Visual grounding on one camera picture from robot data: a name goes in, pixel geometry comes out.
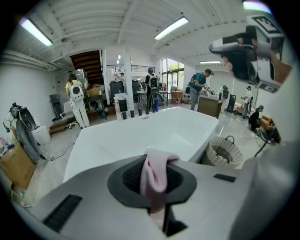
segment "white bathtub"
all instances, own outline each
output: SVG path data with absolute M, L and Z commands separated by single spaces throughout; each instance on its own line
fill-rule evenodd
M 183 161 L 197 162 L 217 124 L 218 119 L 211 116 L 173 107 L 87 127 L 73 147 L 64 182 L 84 170 L 142 155 L 146 148 L 173 152 Z

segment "pink cloth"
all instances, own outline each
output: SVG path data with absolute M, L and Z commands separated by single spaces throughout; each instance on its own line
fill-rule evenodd
M 153 220 L 161 227 L 164 220 L 162 210 L 165 207 L 165 191 L 167 189 L 166 165 L 168 161 L 179 160 L 180 158 L 174 153 L 155 149 L 147 149 L 146 154 L 147 157 L 141 173 L 140 194 L 150 199 L 150 212 L 159 218 L 155 219 L 156 217 L 154 217 Z

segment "white ceiling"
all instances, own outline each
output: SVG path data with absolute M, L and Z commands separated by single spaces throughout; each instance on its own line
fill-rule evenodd
M 154 39 L 182 16 L 189 23 L 160 41 Z M 195 67 L 199 61 L 218 60 L 208 50 L 210 41 L 246 26 L 241 0 L 46 0 L 28 17 L 53 45 L 46 47 L 18 26 L 7 48 L 48 63 L 70 62 L 75 53 L 118 45 Z

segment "window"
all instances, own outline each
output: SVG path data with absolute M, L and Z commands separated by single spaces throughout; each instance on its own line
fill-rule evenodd
M 179 90 L 183 90 L 183 67 L 184 65 L 181 62 L 170 58 L 162 59 L 163 83 L 166 83 L 169 92 L 171 91 L 171 87 L 177 87 Z

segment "yellow shirt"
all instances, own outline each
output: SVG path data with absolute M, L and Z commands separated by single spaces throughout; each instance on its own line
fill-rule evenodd
M 81 81 L 78 81 L 78 80 L 72 80 L 72 84 L 73 85 L 79 85 L 79 86 L 83 86 L 83 84 L 81 83 Z M 68 81 L 67 83 L 66 83 L 66 93 L 67 93 L 67 95 L 68 96 L 70 96 L 70 90 L 71 90 L 71 87 L 72 87 L 72 85 L 71 85 L 71 83 Z

